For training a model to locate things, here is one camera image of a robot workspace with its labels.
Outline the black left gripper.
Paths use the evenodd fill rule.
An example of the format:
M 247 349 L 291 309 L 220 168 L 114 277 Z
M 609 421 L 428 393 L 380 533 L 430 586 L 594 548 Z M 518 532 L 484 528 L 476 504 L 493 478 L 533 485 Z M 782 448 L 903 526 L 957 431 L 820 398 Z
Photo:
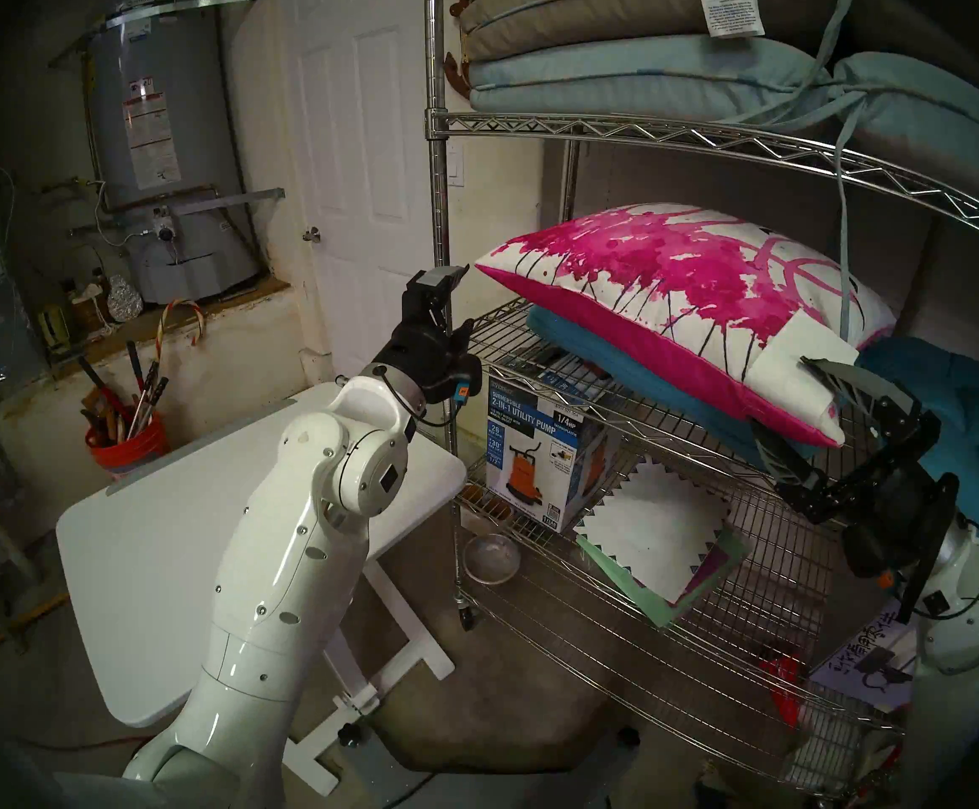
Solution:
M 403 291 L 403 326 L 396 326 L 372 362 L 372 375 L 385 376 L 400 389 L 402 378 L 417 386 L 426 403 L 447 399 L 468 401 L 483 386 L 482 364 L 468 347 L 473 326 L 451 333 L 453 293 L 470 271 L 470 264 L 438 265 L 413 275 Z M 432 326 L 432 312 L 440 326 Z

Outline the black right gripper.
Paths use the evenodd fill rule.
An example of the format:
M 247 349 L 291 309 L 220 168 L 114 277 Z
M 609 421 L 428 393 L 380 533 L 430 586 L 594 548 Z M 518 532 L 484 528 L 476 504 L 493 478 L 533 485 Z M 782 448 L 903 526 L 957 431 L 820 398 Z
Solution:
M 855 577 L 934 565 L 960 493 L 956 474 L 934 478 L 920 462 L 938 442 L 939 417 L 907 389 L 856 364 L 802 357 L 801 366 L 863 413 L 883 450 L 835 481 L 779 433 L 749 420 L 775 492 L 813 524 L 844 522 L 842 549 Z

